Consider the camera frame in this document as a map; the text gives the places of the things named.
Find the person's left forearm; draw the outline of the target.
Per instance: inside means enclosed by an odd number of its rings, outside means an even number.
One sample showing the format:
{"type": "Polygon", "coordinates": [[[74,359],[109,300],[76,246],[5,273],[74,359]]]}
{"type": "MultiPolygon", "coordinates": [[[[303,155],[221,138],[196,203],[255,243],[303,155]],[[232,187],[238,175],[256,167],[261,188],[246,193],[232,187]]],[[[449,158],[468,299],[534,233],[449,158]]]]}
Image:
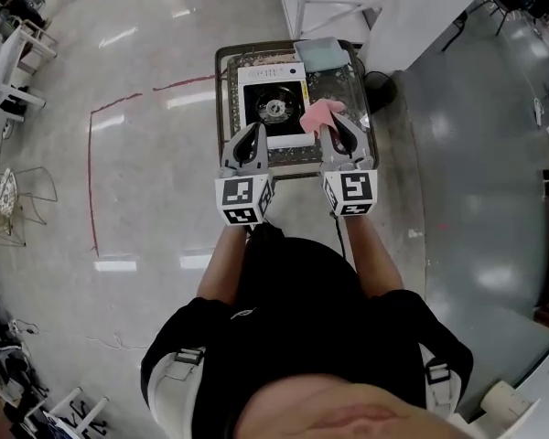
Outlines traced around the person's left forearm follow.
{"type": "Polygon", "coordinates": [[[234,303],[242,273],[245,247],[244,227],[226,226],[223,229],[199,283],[197,297],[218,300],[227,305],[234,303]]]}

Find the white table frame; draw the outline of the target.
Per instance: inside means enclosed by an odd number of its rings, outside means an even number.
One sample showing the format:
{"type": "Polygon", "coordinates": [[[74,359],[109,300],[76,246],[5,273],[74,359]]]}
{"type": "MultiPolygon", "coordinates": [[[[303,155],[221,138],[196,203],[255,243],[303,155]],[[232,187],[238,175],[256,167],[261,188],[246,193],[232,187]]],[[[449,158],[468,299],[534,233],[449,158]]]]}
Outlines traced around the white table frame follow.
{"type": "Polygon", "coordinates": [[[110,399],[86,402],[83,389],[76,387],[54,406],[41,399],[23,417],[22,427],[32,439],[110,439],[109,424],[102,418],[110,399]]]}

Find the person's right forearm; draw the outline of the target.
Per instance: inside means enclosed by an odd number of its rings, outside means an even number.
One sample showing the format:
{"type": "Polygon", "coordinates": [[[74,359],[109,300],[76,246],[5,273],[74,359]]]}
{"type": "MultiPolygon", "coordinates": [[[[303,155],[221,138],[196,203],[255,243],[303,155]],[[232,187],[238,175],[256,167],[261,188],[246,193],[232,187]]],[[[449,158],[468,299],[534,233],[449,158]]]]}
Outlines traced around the person's right forearm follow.
{"type": "Polygon", "coordinates": [[[371,221],[365,215],[344,221],[362,291],[373,297],[403,290],[402,277],[371,221]]]}

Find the pink cloth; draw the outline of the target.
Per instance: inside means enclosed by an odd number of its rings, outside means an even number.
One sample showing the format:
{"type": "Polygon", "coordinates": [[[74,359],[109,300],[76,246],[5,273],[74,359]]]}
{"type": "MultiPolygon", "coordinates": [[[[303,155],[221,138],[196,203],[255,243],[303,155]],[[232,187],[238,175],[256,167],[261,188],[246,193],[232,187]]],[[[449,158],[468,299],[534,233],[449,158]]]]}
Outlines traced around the pink cloth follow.
{"type": "Polygon", "coordinates": [[[334,124],[333,113],[341,113],[345,110],[345,104],[340,101],[319,99],[309,105],[299,122],[304,132],[319,134],[322,125],[337,131],[334,124]]]}

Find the person's chin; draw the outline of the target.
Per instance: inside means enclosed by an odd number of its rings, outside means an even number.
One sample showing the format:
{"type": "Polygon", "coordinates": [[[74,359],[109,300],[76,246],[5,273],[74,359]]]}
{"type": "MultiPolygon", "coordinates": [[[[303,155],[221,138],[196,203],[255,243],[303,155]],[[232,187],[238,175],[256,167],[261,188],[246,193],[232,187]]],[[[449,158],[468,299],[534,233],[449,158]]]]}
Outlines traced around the person's chin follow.
{"type": "Polygon", "coordinates": [[[242,409],[233,439],[472,439],[375,386],[328,375],[271,382],[242,409]]]}

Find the person's black shirt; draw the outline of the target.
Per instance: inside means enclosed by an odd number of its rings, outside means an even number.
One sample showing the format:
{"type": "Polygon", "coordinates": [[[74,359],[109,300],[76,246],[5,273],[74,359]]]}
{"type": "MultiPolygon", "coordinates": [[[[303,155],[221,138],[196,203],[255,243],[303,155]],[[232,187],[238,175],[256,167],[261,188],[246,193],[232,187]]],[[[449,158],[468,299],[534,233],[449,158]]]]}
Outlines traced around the person's black shirt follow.
{"type": "Polygon", "coordinates": [[[416,293],[368,297],[355,270],[307,239],[252,242],[232,305],[197,297],[168,319],[141,364],[141,391],[155,365],[204,348],[192,439],[232,439],[242,409],[263,386],[321,374],[370,384],[425,407],[420,345],[467,385],[473,357],[416,293]]]}

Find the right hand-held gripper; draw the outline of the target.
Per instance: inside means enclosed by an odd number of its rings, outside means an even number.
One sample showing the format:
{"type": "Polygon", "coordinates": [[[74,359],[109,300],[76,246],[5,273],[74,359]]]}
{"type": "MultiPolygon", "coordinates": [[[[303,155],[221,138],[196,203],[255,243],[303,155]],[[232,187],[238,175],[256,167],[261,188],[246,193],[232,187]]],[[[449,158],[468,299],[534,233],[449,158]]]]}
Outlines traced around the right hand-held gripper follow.
{"type": "Polygon", "coordinates": [[[348,117],[331,116],[333,128],[322,124],[319,129],[324,193],[334,216],[367,215],[378,201],[378,173],[367,134],[348,117]],[[348,159],[341,162],[343,156],[348,159]]]}

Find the white portable gas stove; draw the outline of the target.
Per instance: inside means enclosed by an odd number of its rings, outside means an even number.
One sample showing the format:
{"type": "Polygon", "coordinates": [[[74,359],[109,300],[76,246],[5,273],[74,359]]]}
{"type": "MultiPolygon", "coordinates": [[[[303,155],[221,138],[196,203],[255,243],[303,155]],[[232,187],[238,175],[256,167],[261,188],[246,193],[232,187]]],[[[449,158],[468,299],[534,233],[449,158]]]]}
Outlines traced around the white portable gas stove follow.
{"type": "Polygon", "coordinates": [[[300,124],[310,106],[303,63],[241,67],[237,74],[241,127],[262,123],[271,150],[315,144],[300,124]]]}

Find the white table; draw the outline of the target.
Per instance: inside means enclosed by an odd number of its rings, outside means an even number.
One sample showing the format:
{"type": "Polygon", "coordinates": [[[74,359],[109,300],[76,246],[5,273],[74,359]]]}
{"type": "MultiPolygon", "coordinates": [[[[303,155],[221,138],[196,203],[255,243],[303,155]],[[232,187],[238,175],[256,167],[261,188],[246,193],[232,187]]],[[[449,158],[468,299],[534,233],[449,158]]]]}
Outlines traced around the white table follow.
{"type": "MultiPolygon", "coordinates": [[[[0,48],[0,105],[7,101],[10,96],[38,107],[44,107],[46,101],[42,98],[34,96],[26,91],[21,91],[15,88],[12,84],[13,75],[22,60],[22,52],[26,44],[31,49],[37,51],[41,56],[54,59],[58,56],[58,52],[50,46],[43,43],[36,37],[28,33],[23,26],[19,26],[5,41],[0,48]]],[[[0,108],[0,114],[8,120],[22,123],[25,121],[23,115],[16,115],[6,112],[0,108]]]]}

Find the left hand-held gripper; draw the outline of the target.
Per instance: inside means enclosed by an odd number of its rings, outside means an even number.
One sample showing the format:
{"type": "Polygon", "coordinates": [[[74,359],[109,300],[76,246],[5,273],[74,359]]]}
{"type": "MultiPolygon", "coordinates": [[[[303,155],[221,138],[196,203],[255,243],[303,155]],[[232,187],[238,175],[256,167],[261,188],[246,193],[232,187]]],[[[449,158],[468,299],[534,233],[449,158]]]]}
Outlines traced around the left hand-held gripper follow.
{"type": "Polygon", "coordinates": [[[250,174],[233,168],[268,167],[268,143],[263,123],[239,130],[224,146],[220,176],[215,180],[216,205],[227,226],[263,223],[275,191],[271,171],[250,174]]]}

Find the person's white harness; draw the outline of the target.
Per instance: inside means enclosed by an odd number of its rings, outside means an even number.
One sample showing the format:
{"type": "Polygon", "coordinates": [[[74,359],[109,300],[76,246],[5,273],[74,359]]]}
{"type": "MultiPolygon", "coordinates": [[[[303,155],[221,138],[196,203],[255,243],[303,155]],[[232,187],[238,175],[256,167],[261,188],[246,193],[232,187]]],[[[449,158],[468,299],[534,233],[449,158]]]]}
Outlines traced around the person's white harness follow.
{"type": "MultiPolygon", "coordinates": [[[[425,370],[426,409],[450,420],[458,406],[462,379],[424,345],[419,346],[425,370]]],[[[165,355],[147,385],[148,407],[169,439],[192,439],[195,402],[204,368],[204,348],[165,355]]]]}

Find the black round stand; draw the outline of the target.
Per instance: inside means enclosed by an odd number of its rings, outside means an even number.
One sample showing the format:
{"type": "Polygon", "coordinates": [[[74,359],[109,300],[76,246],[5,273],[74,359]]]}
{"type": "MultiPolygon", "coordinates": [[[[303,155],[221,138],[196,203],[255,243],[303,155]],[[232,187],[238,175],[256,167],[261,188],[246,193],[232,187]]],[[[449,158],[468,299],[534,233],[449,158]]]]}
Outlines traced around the black round stand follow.
{"type": "Polygon", "coordinates": [[[366,73],[363,84],[371,113],[390,105],[398,95],[398,87],[394,80],[381,71],[366,73]]]}

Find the pale blue rectangular tray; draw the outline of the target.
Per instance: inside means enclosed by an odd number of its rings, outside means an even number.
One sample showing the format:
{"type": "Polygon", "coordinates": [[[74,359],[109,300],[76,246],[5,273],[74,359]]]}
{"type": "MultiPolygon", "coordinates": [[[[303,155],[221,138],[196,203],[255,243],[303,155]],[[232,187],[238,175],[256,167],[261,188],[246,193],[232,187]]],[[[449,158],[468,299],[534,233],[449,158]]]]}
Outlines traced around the pale blue rectangular tray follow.
{"type": "Polygon", "coordinates": [[[335,70],[350,63],[348,53],[334,37],[300,40],[294,43],[294,49],[306,73],[335,70]]]}

